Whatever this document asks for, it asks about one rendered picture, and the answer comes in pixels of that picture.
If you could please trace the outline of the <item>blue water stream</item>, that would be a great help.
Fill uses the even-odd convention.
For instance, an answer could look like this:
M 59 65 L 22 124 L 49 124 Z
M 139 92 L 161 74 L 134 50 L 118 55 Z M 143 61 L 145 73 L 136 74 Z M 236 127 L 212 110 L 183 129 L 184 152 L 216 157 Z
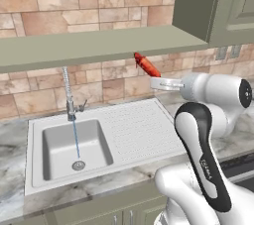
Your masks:
M 74 135 L 77 158 L 80 159 L 80 151 L 79 151 L 79 145 L 78 145 L 78 137 L 77 137 L 75 120 L 72 120 L 72 126 L 73 126 L 73 135 Z

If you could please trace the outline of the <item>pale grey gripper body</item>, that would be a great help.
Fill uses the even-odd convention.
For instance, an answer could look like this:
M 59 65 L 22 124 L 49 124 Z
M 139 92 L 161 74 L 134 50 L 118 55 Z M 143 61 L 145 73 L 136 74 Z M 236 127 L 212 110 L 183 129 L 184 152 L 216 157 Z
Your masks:
M 174 91 L 180 90 L 185 85 L 182 83 L 180 79 L 152 77 L 150 86 L 153 89 Z

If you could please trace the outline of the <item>red fish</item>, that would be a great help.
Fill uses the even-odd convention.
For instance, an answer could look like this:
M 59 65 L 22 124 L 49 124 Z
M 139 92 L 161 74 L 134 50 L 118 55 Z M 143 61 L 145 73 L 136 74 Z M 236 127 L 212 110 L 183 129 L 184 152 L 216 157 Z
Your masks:
M 139 53 L 134 53 L 136 65 L 140 66 L 148 75 L 152 77 L 160 77 L 161 73 L 156 67 L 145 57 Z

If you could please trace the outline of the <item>dark dishwasher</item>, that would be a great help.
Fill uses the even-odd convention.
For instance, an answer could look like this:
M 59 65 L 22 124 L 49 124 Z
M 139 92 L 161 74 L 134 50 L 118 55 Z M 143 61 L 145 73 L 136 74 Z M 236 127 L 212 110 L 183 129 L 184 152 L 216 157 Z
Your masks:
M 220 166 L 231 182 L 254 192 L 254 153 L 221 162 Z

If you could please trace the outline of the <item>grey-green wall cupboard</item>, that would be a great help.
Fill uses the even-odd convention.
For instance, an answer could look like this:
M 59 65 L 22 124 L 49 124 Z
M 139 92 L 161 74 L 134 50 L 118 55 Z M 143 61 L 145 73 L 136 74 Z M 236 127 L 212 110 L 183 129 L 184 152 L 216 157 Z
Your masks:
M 173 25 L 209 44 L 218 0 L 175 0 Z

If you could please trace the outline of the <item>grey-green wall cupboard door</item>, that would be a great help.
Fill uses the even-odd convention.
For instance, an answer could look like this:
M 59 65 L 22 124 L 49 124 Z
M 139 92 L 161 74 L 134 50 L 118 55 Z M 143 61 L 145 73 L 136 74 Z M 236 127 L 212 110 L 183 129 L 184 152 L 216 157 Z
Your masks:
M 209 44 L 254 44 L 254 0 L 218 0 Z

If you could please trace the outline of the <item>white sink with drainboard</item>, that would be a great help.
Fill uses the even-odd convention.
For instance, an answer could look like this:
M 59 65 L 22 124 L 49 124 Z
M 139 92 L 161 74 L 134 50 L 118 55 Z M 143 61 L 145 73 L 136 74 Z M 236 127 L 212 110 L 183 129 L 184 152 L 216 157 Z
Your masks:
M 80 159 L 66 115 L 28 123 L 27 195 L 185 152 L 172 115 L 156 98 L 85 110 L 75 125 Z

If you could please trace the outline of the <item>chrome spring tap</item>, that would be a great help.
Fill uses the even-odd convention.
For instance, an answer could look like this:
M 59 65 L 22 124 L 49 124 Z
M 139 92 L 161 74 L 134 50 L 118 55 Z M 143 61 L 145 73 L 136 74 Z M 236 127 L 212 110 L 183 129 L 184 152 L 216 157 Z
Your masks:
M 70 88 L 70 83 L 69 83 L 67 67 L 63 66 L 62 71 L 63 71 L 63 81 L 64 81 L 65 96 L 66 96 L 67 119 L 69 121 L 74 121 L 76 119 L 75 113 L 84 111 L 86 101 L 84 101 L 83 104 L 80 104 L 78 106 L 74 105 L 73 100 L 72 100 L 72 93 L 71 93 L 71 88 Z

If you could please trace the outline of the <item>grey wall socket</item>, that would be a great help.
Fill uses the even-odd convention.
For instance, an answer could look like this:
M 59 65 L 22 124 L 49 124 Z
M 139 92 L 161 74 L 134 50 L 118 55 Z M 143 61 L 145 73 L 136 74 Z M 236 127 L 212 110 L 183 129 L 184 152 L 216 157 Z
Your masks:
M 216 60 L 223 60 L 226 58 L 228 47 L 220 47 L 216 51 Z
M 240 51 L 241 51 L 241 45 L 233 46 L 233 47 L 231 48 L 230 57 L 231 57 L 231 58 L 237 58 L 237 57 L 239 57 Z

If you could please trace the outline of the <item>grey-green wall shelf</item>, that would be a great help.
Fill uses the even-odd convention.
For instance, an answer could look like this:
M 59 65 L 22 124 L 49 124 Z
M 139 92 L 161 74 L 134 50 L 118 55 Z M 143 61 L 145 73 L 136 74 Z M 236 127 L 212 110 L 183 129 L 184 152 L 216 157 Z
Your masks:
M 0 73 L 199 51 L 208 43 L 174 26 L 0 39 Z

